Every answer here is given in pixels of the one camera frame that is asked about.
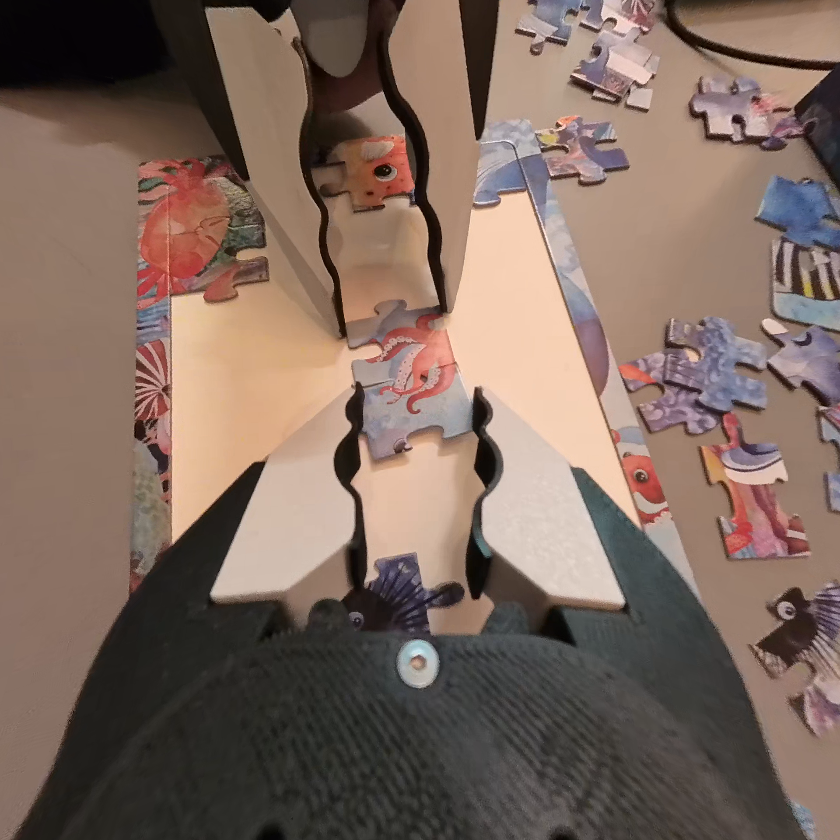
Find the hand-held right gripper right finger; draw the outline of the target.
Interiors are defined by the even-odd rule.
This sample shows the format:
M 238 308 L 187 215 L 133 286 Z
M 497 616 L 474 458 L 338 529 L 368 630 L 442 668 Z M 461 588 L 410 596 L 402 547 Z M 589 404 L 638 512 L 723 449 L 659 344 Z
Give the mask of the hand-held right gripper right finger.
M 493 391 L 472 400 L 474 472 L 469 521 L 470 597 L 523 607 L 531 628 L 557 607 L 619 613 L 625 595 L 573 467 Z

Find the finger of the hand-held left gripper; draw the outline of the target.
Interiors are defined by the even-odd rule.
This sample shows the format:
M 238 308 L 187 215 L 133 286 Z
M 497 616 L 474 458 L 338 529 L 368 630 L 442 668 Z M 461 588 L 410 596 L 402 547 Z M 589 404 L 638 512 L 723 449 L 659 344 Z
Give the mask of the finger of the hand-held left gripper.
M 345 337 L 329 212 L 314 184 L 312 79 L 281 2 L 152 1 L 164 43 L 208 125 L 322 319 Z
M 497 41 L 496 1 L 408 1 L 377 41 L 388 103 L 416 163 L 438 305 L 455 309 Z

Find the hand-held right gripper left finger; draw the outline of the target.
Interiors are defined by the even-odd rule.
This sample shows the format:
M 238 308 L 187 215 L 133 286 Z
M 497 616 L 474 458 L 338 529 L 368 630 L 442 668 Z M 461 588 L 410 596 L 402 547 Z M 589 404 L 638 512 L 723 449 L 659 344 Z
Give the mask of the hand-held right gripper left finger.
M 280 604 L 305 623 L 322 599 L 364 588 L 364 390 L 342 391 L 267 457 L 210 591 L 214 604 Z

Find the blue wavy jigsaw piece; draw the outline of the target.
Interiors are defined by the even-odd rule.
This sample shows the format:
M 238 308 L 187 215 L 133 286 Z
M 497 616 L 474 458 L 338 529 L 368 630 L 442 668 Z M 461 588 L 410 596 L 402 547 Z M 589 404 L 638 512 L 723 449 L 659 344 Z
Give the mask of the blue wavy jigsaw piece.
M 550 178 L 536 134 L 526 119 L 489 123 L 479 139 L 474 208 L 495 207 L 502 196 L 527 192 L 543 214 Z

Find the orange pufferfish jigsaw piece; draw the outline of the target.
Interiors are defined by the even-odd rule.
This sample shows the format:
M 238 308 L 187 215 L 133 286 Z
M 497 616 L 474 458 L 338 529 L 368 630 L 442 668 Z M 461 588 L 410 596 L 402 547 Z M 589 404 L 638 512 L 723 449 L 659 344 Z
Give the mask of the orange pufferfish jigsaw piece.
M 320 195 L 348 194 L 356 214 L 383 209 L 385 199 L 391 196 L 409 196 L 411 202 L 414 200 L 414 179 L 404 134 L 322 145 L 310 153 L 310 164 L 313 170 L 327 170 L 317 179 Z

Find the red crab jigsaw piece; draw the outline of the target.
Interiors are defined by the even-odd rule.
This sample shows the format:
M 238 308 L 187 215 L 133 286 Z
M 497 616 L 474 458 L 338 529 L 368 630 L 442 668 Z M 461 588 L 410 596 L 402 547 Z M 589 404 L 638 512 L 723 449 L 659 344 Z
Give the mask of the red crab jigsaw piece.
M 171 198 L 170 293 L 202 293 L 207 303 L 236 299 L 242 286 L 267 282 L 266 222 L 245 182 L 221 154 L 183 160 L 203 172 Z

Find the black urchin jigsaw piece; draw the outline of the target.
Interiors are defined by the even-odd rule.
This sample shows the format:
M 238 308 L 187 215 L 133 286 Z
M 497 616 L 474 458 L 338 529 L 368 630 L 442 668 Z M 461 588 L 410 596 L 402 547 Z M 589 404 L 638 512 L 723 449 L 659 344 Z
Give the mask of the black urchin jigsaw piece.
M 465 598 L 463 585 L 455 581 L 426 588 L 415 553 L 378 559 L 374 569 L 374 579 L 342 600 L 357 631 L 426 636 L 430 611 L 455 606 Z

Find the cream puzzle frame tray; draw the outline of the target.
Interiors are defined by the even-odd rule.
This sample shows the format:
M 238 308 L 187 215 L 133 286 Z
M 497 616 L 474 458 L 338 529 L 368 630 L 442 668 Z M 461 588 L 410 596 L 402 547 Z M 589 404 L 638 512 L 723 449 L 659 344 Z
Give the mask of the cream puzzle frame tray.
M 532 200 L 504 196 L 472 213 L 463 275 L 448 331 L 467 385 L 493 392 L 573 466 L 586 469 L 631 518 L 640 490 L 618 476 L 619 459 L 650 466 L 644 436 L 617 373 L 596 407 L 584 336 L 573 307 L 592 303 L 560 202 L 539 223 Z M 199 296 L 171 304 L 164 340 L 171 407 L 158 421 L 171 459 L 169 512 L 136 491 L 136 533 L 161 529 L 174 544 L 251 463 L 293 437 L 351 385 L 353 352 L 330 338 L 291 298 L 291 274 L 269 247 L 275 279 L 231 302 Z M 372 557 L 415 551 L 423 581 L 462 574 L 469 518 L 480 492 L 471 467 L 476 437 L 449 442 L 418 433 L 415 453 L 375 466 L 362 445 L 358 476 Z

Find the pale blue tentacle jigsaw piece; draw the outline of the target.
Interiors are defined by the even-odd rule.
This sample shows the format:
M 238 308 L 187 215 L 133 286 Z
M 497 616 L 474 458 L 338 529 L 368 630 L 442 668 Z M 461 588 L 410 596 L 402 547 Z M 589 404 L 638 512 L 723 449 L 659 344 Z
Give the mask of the pale blue tentacle jigsaw piece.
M 363 426 L 373 460 L 411 450 L 410 437 L 436 427 L 444 439 L 471 430 L 471 399 L 456 363 L 436 363 L 415 373 L 419 350 L 395 358 L 354 360 L 354 379 L 363 386 Z

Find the red octopus jigsaw piece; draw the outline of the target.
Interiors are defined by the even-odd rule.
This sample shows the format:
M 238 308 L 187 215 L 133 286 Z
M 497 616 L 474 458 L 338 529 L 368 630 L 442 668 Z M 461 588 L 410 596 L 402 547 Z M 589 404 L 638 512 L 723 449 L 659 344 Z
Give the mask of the red octopus jigsaw piece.
M 406 349 L 420 349 L 417 364 L 426 372 L 433 364 L 444 368 L 455 363 L 455 354 L 438 307 L 409 309 L 406 301 L 386 300 L 374 306 L 375 315 L 346 324 L 346 339 L 351 349 L 368 344 L 380 348 L 369 363 L 392 361 Z

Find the pile of puzzle pieces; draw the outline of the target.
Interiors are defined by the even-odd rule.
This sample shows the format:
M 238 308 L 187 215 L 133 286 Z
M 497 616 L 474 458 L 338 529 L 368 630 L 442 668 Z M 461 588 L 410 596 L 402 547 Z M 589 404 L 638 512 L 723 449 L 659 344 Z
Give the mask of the pile of puzzle pieces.
M 571 27 L 568 9 L 587 8 L 583 26 L 601 29 L 612 20 L 612 31 L 601 33 L 592 56 L 583 59 L 571 78 L 606 102 L 620 102 L 648 111 L 659 58 L 637 40 L 649 31 L 654 2 L 529 2 L 539 10 L 523 15 L 517 32 L 532 37 L 530 51 L 538 56 L 544 43 L 567 43 Z M 797 110 L 784 98 L 762 91 L 749 77 L 700 77 L 689 100 L 689 113 L 704 123 L 709 140 L 754 144 L 762 151 L 787 148 L 791 140 L 817 140 L 829 130 L 824 108 L 817 103 Z M 546 176 L 576 177 L 580 184 L 604 182 L 608 172 L 628 168 L 626 153 L 615 147 L 609 122 L 587 122 L 579 115 L 557 118 L 551 128 L 532 130 L 546 164 Z M 726 444 L 700 446 L 700 457 L 711 484 L 720 483 L 731 500 L 729 518 L 719 529 L 730 560 L 790 560 L 811 555 L 802 518 L 786 512 L 776 486 L 788 480 L 776 444 L 750 444 L 743 437 L 735 405 L 763 410 L 769 404 L 767 386 L 740 372 L 768 368 L 791 389 L 808 388 L 821 407 L 817 422 L 821 438 L 838 448 L 838 194 L 830 186 L 802 177 L 774 175 L 763 194 L 756 218 L 780 230 L 771 243 L 773 312 L 787 321 L 807 325 L 799 334 L 775 318 L 764 318 L 761 329 L 780 345 L 771 355 L 761 343 L 738 336 L 732 323 L 707 316 L 698 322 L 671 318 L 665 327 L 665 349 L 618 366 L 629 392 L 648 384 L 663 394 L 637 410 L 648 430 L 684 425 L 689 434 L 704 434 L 722 426 Z M 809 669 L 804 689 L 790 704 L 812 735 L 825 737 L 838 728 L 838 580 L 814 590 L 809 597 L 792 587 L 768 604 L 774 630 L 750 645 L 772 677 L 796 665 Z

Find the person's left hand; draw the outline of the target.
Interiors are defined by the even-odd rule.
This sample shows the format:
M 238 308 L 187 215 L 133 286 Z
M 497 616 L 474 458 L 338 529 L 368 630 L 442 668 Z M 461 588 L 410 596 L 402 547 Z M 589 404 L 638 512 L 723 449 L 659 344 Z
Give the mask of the person's left hand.
M 371 1 L 368 5 L 364 44 L 359 61 L 345 77 L 327 71 L 323 63 L 308 53 L 311 78 L 311 105 L 315 114 L 348 111 L 382 91 L 377 46 L 389 35 L 402 12 L 404 1 Z

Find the illustrated animal puzzle box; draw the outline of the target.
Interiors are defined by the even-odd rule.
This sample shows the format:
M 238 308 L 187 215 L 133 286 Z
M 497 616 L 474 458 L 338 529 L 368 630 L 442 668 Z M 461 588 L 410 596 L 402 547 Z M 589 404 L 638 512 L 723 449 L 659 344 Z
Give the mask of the illustrated animal puzzle box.
M 839 68 L 825 76 L 794 106 L 797 118 L 810 125 L 807 139 L 826 172 L 839 186 Z

